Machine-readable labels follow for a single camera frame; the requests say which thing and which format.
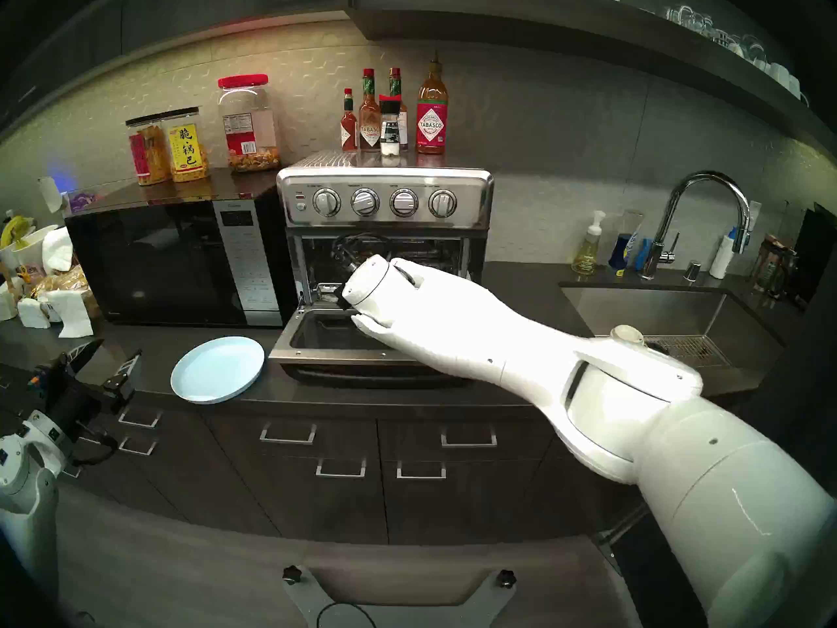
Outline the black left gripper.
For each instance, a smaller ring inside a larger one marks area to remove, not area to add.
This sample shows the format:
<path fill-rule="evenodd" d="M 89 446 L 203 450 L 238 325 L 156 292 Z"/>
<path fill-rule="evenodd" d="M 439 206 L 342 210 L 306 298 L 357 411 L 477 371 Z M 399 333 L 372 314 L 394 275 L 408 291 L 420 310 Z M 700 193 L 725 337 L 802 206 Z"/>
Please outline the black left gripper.
<path fill-rule="evenodd" d="M 81 383 L 76 378 L 103 342 L 103 338 L 87 341 L 32 372 L 28 387 L 43 400 L 44 414 L 62 432 L 81 432 L 101 413 L 124 411 L 136 394 L 142 350 L 137 350 L 102 386 Z"/>

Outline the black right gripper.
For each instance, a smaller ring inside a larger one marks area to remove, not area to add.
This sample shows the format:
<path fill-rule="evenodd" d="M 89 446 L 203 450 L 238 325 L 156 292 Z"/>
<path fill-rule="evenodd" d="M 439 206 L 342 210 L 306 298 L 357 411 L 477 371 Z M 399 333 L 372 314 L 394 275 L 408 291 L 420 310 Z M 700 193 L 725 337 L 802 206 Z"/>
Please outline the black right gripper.
<path fill-rule="evenodd" d="M 339 254 L 339 266 L 345 277 L 351 277 L 362 264 L 362 257 L 358 258 L 352 254 Z M 335 290 L 335 302 L 339 308 L 352 308 L 352 304 L 344 297 L 342 289 Z"/>

